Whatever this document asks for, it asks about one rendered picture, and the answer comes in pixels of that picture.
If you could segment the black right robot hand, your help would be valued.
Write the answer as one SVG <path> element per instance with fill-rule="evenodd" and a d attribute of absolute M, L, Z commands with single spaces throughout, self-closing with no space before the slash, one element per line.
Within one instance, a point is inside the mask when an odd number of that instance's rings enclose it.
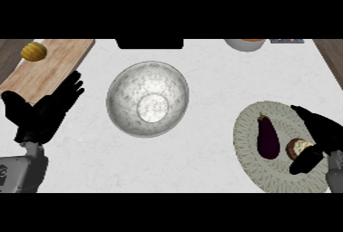
<path fill-rule="evenodd" d="M 323 154 L 330 155 L 333 151 L 343 151 L 343 126 L 319 113 L 311 112 L 302 106 L 292 106 L 298 116 L 305 122 L 308 132 L 316 141 L 301 152 L 291 166 L 291 173 L 308 174 L 323 161 Z"/>

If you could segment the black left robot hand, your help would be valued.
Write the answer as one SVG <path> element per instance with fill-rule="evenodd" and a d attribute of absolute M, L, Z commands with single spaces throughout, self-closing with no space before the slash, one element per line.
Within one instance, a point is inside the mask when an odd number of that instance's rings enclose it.
<path fill-rule="evenodd" d="M 64 79 L 52 95 L 47 95 L 32 105 L 18 93 L 5 91 L 2 100 L 7 105 L 7 117 L 18 125 L 16 141 L 47 144 L 61 126 L 66 114 L 85 93 L 79 71 Z"/>

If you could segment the brown cupcake with white frosting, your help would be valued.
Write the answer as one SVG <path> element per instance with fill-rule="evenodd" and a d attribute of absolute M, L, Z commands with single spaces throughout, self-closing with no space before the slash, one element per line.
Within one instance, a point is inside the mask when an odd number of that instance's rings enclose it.
<path fill-rule="evenodd" d="M 288 144 L 286 152 L 292 160 L 296 160 L 305 148 L 313 147 L 314 143 L 301 138 L 292 139 Z"/>

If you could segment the round beige woven placemat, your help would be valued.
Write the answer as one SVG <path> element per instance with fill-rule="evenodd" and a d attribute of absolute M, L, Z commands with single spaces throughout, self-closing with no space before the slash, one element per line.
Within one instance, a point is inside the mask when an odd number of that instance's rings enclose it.
<path fill-rule="evenodd" d="M 280 154 L 276 159 L 265 159 L 258 151 L 258 118 L 265 115 L 274 125 L 280 141 Z M 292 139 L 316 143 L 304 120 L 292 107 L 277 101 L 258 101 L 236 119 L 234 145 L 242 167 L 257 186 L 268 193 L 322 193 L 329 189 L 326 173 L 329 161 L 322 160 L 308 174 L 293 175 L 286 147 Z"/>

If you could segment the white marbled bowl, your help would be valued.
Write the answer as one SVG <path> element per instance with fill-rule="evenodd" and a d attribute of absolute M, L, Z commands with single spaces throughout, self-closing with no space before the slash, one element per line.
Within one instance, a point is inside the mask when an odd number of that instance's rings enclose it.
<path fill-rule="evenodd" d="M 190 103 L 190 87 L 168 63 L 137 63 L 119 74 L 107 92 L 107 114 L 119 129 L 140 138 L 168 133 Z"/>

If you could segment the white bowl with orange content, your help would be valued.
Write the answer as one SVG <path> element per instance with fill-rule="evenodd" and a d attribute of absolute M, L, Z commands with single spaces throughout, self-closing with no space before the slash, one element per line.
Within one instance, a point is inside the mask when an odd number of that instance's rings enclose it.
<path fill-rule="evenodd" d="M 262 48 L 265 39 L 257 41 L 243 39 L 225 39 L 225 42 L 240 52 L 255 52 Z"/>

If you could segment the dark purple eggplant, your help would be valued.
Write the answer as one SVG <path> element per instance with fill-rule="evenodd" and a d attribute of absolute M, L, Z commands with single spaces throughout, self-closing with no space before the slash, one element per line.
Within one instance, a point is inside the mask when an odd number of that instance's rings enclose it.
<path fill-rule="evenodd" d="M 261 114 L 258 118 L 259 134 L 258 134 L 258 151 L 261 156 L 273 160 L 280 155 L 280 137 L 270 118 Z"/>

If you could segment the light wooden cutting board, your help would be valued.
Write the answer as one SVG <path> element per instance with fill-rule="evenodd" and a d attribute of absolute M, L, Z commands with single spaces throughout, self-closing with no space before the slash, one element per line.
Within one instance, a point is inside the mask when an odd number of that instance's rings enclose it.
<path fill-rule="evenodd" d="M 48 56 L 39 62 L 23 61 L 0 84 L 0 93 L 14 91 L 36 104 L 57 90 L 61 82 L 94 48 L 95 39 L 45 39 Z"/>

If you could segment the yellow round squash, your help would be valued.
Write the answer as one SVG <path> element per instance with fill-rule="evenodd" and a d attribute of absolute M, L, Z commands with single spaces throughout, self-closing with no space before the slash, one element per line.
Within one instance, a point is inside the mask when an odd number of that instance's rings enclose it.
<path fill-rule="evenodd" d="M 32 42 L 21 49 L 21 57 L 30 61 L 42 61 L 48 56 L 48 48 L 42 43 Z"/>

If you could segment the dark brown wooden panel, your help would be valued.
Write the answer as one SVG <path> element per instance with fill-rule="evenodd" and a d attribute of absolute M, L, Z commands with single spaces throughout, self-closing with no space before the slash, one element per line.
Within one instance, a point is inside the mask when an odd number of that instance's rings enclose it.
<path fill-rule="evenodd" d="M 0 84 L 23 59 L 23 47 L 32 42 L 33 39 L 0 39 Z"/>
<path fill-rule="evenodd" d="M 343 90 L 343 39 L 316 39 L 314 43 Z"/>

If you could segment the blue patterned flat object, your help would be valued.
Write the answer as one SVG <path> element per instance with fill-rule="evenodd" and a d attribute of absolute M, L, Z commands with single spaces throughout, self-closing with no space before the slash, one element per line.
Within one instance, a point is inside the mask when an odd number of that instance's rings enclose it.
<path fill-rule="evenodd" d="M 304 39 L 271 39 L 273 44 L 304 44 Z"/>

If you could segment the black appliance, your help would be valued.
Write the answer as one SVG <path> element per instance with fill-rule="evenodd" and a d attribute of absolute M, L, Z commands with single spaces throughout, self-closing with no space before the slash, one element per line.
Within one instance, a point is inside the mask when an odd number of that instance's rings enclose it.
<path fill-rule="evenodd" d="M 118 39 L 122 49 L 181 49 L 184 47 L 183 39 Z"/>

